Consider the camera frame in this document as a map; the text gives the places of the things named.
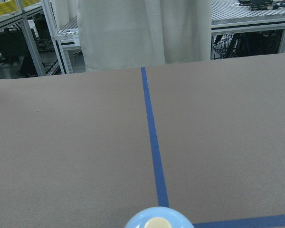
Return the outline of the brown paper table cover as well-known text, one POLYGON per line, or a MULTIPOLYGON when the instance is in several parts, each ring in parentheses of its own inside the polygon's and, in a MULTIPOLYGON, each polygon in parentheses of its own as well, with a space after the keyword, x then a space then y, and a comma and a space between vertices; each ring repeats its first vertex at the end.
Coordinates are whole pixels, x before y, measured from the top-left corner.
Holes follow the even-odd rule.
POLYGON ((285 228, 285 54, 0 79, 0 228, 285 228))

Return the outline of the white curtain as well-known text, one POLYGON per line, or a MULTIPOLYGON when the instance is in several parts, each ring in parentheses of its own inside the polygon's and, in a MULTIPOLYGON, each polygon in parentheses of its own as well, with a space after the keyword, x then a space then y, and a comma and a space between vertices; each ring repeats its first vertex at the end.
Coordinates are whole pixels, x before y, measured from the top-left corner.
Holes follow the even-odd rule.
POLYGON ((77 17, 87 72, 210 59, 209 0, 55 0, 77 17))

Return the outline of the aluminium frame table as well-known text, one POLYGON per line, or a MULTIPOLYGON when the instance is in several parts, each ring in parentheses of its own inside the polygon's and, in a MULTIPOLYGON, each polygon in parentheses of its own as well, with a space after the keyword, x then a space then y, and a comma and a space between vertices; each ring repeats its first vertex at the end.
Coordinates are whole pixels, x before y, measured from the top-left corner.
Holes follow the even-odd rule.
POLYGON ((238 0, 214 0, 211 59, 285 53, 285 1, 251 10, 238 0))

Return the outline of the aluminium frame shelf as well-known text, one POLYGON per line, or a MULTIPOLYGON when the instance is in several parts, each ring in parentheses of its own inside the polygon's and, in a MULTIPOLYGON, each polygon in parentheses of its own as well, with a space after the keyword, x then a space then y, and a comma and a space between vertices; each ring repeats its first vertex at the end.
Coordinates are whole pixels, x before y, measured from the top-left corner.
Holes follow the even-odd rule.
POLYGON ((0 78, 85 72, 75 0, 0 0, 0 78))

